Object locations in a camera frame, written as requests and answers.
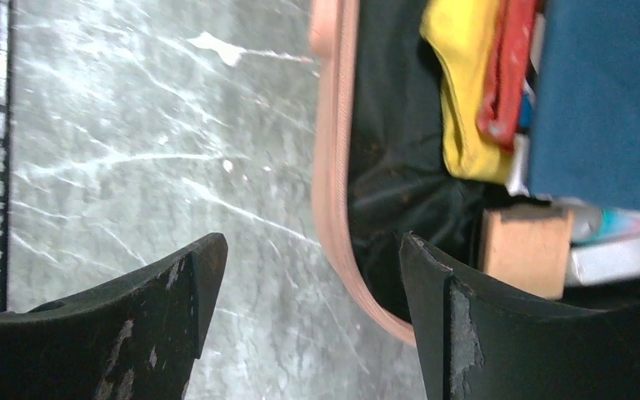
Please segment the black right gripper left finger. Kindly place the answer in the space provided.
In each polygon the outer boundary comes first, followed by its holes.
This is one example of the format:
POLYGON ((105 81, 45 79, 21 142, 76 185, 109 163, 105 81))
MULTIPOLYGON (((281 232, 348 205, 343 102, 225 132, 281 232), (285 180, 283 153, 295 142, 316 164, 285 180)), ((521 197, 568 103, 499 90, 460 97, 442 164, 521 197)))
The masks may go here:
POLYGON ((228 257, 218 232, 121 277, 0 313, 0 399, 182 399, 228 257))

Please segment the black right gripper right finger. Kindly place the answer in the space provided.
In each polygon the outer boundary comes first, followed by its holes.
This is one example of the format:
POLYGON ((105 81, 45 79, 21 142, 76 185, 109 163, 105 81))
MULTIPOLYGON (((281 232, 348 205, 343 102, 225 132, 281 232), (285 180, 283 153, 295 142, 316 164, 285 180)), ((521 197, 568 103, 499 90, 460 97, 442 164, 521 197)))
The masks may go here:
POLYGON ((640 399, 640 302, 533 296, 407 234, 400 247, 430 399, 640 399))

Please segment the pink hard-shell suitcase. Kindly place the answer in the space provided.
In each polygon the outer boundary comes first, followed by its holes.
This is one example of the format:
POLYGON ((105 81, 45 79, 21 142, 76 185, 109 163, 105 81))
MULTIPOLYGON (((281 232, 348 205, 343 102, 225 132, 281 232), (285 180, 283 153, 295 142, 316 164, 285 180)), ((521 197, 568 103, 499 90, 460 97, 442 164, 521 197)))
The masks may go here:
POLYGON ((413 233, 473 264, 483 212, 528 203, 443 161, 443 70, 420 27, 430 1, 316 1, 321 60, 312 210, 328 261, 381 328, 414 344, 399 262, 413 233))

